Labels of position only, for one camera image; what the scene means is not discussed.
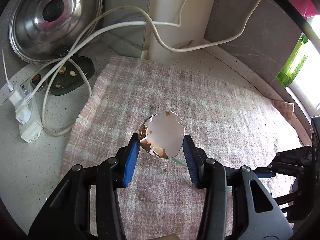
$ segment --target pot lid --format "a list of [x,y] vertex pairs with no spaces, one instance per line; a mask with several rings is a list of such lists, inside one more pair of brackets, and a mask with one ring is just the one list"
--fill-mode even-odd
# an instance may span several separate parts
[[103,0],[19,0],[9,25],[11,46],[24,61],[45,64],[55,59],[57,49],[73,45],[102,6]]

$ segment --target green bottle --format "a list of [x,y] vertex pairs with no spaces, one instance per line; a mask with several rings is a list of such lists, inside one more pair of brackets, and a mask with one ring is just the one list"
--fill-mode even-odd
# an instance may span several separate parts
[[277,75],[276,79],[284,86],[288,87],[294,78],[299,73],[303,64],[307,60],[308,55],[305,55],[302,47],[306,45],[308,38],[302,33],[296,46],[294,47],[290,57],[284,64],[282,70]]

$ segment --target checkered towel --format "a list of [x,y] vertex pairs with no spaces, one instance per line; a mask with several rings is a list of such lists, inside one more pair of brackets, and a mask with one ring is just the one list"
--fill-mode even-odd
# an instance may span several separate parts
[[[264,167],[276,152],[300,147],[295,130],[265,97],[175,66],[117,56],[97,79],[76,120],[61,176],[76,163],[89,167],[114,156],[146,118],[165,110],[176,112],[196,146],[225,166]],[[176,159],[185,164],[182,150]],[[118,190],[128,239],[171,233],[180,239],[196,238],[205,190],[191,184],[181,163],[141,149],[131,184]],[[273,196],[279,196],[288,193],[292,179],[277,175],[264,183]],[[228,192],[227,234],[230,204]],[[94,234],[94,197],[91,212]]]

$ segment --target green line on cloth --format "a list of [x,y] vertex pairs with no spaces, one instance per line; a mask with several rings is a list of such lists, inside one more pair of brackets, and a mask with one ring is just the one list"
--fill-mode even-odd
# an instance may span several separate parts
[[173,160],[174,162],[176,162],[176,163],[178,163],[178,164],[180,164],[182,167],[184,167],[185,169],[186,168],[188,168],[188,166],[187,165],[185,165],[184,163],[182,163],[182,162],[179,162],[176,158],[171,158],[171,160]]

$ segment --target brown eggshell fragment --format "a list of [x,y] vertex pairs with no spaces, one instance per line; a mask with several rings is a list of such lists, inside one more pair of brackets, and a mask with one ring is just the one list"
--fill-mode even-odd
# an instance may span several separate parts
[[138,136],[141,147],[159,158],[177,156],[185,133],[182,119],[172,111],[154,114],[141,125]]

